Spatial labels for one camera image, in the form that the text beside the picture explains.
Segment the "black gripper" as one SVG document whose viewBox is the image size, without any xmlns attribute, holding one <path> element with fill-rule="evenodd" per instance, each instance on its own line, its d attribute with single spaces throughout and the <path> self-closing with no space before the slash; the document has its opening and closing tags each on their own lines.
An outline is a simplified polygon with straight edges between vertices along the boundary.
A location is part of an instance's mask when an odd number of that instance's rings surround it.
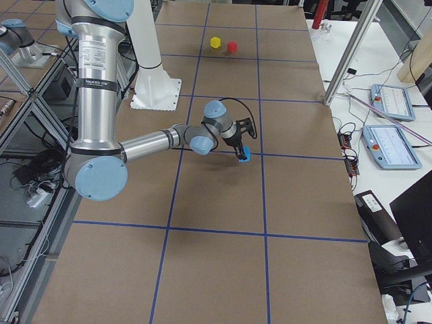
<svg viewBox="0 0 432 324">
<path fill-rule="evenodd" d="M 223 140 L 226 145 L 234 148 L 238 160 L 243 157 L 242 133 L 239 128 L 230 128 L 223 132 Z"/>
</svg>

